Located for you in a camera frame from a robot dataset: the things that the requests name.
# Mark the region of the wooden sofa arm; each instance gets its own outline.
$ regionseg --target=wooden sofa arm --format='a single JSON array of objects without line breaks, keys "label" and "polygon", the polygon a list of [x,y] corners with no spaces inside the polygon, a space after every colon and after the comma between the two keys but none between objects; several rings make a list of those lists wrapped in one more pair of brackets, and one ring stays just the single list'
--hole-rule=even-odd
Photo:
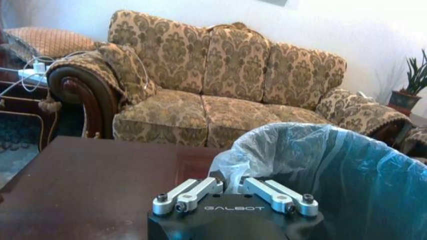
[{"label": "wooden sofa arm", "polygon": [[92,72],[72,66],[61,66],[48,73],[52,93],[70,104],[84,107],[82,135],[110,139],[113,116],[118,111],[116,90]]}]

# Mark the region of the throw pillow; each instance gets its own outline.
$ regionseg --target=throw pillow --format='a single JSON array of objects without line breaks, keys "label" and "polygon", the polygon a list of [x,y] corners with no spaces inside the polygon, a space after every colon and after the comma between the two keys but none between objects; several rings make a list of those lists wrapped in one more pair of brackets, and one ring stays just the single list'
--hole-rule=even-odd
[{"label": "throw pillow", "polygon": [[77,51],[94,49],[90,38],[66,30],[42,27],[18,27],[4,30],[10,51],[24,61],[32,56],[61,58]]},{"label": "throw pillow", "polygon": [[133,48],[102,42],[96,43],[96,48],[117,77],[129,102],[134,105],[153,96],[160,87],[146,79],[142,62]]}]

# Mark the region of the sofa armrest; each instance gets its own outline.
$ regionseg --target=sofa armrest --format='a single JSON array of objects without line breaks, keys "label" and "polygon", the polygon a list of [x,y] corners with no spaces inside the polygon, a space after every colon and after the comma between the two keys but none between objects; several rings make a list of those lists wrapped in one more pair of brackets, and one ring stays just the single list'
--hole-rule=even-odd
[{"label": "sofa armrest", "polygon": [[124,91],[101,55],[88,52],[56,62],[48,69],[52,93],[84,109],[82,135],[112,138],[112,121]]},{"label": "sofa armrest", "polygon": [[392,108],[340,88],[332,89],[323,96],[315,111],[340,128],[369,136],[389,146],[395,143],[404,123],[411,122]]}]

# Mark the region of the plant pot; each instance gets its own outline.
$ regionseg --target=plant pot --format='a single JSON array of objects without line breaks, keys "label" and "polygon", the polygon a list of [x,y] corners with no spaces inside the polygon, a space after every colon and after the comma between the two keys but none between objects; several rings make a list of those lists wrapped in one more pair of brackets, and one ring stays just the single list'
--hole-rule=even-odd
[{"label": "plant pot", "polygon": [[420,99],[420,96],[413,96],[400,91],[391,91],[388,107],[396,109],[400,113],[409,116],[411,110]]}]

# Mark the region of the carpet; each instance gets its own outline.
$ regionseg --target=carpet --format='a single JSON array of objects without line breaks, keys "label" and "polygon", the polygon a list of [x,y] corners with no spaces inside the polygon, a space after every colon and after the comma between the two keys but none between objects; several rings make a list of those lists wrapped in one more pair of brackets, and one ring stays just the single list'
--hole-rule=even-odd
[{"label": "carpet", "polygon": [[[57,135],[81,136],[82,111],[64,105],[58,113]],[[0,188],[38,154],[40,120],[32,116],[0,114]]]}]

